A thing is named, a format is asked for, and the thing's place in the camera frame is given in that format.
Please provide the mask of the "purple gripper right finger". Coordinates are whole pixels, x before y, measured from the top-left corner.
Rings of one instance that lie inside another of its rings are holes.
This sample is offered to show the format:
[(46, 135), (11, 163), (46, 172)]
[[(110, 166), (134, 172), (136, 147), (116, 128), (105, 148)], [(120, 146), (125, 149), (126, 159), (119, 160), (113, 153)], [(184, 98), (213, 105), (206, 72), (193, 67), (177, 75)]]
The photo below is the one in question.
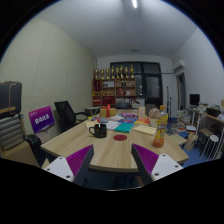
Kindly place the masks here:
[(131, 153), (145, 185), (182, 169), (168, 154), (158, 155), (137, 144), (132, 144)]

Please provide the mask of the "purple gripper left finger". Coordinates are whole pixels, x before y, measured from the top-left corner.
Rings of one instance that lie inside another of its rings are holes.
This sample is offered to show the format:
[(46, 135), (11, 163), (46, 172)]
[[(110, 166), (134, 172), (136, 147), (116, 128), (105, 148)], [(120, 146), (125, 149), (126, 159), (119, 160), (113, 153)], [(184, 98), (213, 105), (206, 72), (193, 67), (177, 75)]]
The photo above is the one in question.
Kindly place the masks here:
[(93, 156), (94, 147), (89, 145), (68, 157), (59, 156), (45, 171), (82, 186)]

